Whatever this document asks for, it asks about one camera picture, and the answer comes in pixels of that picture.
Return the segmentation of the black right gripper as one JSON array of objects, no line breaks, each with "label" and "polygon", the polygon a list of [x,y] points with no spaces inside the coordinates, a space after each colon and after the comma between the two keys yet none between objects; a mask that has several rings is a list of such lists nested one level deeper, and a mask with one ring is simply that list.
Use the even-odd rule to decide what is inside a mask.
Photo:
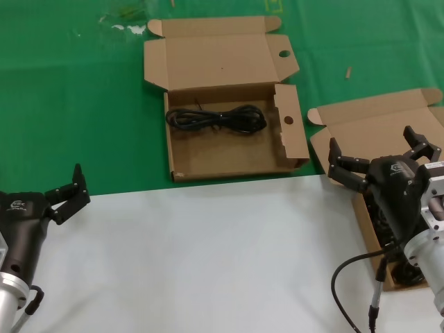
[{"label": "black right gripper", "polygon": [[431,232],[420,214],[422,183],[416,180],[416,173],[420,168],[418,160],[426,157],[430,162],[437,162],[441,148],[411,126],[405,127],[403,135],[409,151],[371,161],[342,155],[332,137],[327,175],[358,193],[365,193],[368,188],[397,241],[428,241]]}]

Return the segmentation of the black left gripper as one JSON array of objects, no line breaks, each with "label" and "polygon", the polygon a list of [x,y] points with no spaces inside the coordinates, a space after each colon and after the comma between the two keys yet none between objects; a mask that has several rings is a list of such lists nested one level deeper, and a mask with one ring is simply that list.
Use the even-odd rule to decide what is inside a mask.
[{"label": "black left gripper", "polygon": [[8,250],[2,273],[32,280],[47,236],[49,219],[62,225],[90,203],[87,183],[80,164],[72,181],[45,194],[37,192],[1,193],[1,235]]}]

